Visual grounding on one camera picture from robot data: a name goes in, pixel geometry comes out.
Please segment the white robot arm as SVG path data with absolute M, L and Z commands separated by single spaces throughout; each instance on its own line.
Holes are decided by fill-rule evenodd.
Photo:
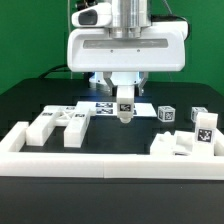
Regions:
M 70 70 L 91 73 L 90 85 L 111 94 L 121 85 L 141 94 L 150 72 L 182 70 L 188 21 L 150 9 L 151 0 L 80 0 L 71 16 Z

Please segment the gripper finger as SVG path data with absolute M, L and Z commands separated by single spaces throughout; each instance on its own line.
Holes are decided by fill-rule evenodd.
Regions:
M 111 77 L 112 77 L 111 72 L 103 73 L 103 79 L 104 79 L 105 83 L 107 84 L 107 86 L 109 87 L 110 95 L 114 96 L 115 95 L 115 85 L 113 84 Z
M 139 73 L 140 81 L 138 83 L 138 94 L 142 95 L 144 92 L 144 85 L 148 81 L 148 73 L 147 72 L 140 72 Z

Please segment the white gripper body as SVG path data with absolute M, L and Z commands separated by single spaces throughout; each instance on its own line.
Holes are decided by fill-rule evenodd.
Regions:
M 74 72 L 162 72 L 185 66 L 189 25 L 153 21 L 148 0 L 104 0 L 74 13 L 67 64 Z

